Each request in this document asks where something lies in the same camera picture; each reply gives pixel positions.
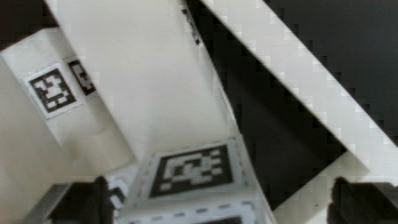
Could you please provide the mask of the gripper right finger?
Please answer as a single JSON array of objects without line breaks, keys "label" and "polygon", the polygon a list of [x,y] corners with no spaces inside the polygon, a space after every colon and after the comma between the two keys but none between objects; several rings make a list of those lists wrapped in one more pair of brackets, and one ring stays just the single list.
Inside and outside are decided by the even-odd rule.
[{"label": "gripper right finger", "polygon": [[398,186],[336,178],[327,224],[398,224]]}]

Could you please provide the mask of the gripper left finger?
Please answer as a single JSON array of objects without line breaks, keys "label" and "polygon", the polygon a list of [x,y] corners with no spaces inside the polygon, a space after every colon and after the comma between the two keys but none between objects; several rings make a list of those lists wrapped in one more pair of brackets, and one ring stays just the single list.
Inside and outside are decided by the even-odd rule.
[{"label": "gripper left finger", "polygon": [[20,224],[114,224],[109,182],[56,184]]}]

